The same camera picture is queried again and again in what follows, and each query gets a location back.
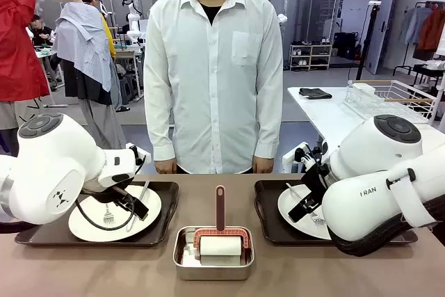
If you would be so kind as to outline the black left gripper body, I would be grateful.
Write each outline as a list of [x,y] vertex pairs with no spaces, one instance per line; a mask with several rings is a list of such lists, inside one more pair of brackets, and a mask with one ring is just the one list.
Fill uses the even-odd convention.
[[104,204],[114,203],[118,207],[133,207],[136,201],[134,196],[119,186],[109,187],[101,193],[83,189],[81,195],[92,196],[96,201]]

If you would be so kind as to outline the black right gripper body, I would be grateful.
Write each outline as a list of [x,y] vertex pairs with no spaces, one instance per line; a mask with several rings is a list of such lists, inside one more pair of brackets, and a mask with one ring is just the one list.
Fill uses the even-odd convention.
[[329,173],[326,163],[315,163],[312,167],[306,167],[302,176],[302,183],[309,189],[309,194],[304,197],[308,203],[322,203],[327,190],[325,177]]

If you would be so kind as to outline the person's right hand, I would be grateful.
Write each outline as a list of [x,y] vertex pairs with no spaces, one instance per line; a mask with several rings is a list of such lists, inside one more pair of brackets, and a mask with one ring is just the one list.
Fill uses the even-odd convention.
[[177,160],[169,159],[164,161],[155,161],[155,168],[158,174],[176,174]]

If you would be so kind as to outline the person's left hand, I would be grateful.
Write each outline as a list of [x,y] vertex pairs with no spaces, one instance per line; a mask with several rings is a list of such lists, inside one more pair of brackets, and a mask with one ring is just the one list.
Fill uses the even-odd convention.
[[257,174],[272,173],[274,168],[274,159],[265,159],[255,156],[253,158],[253,172]]

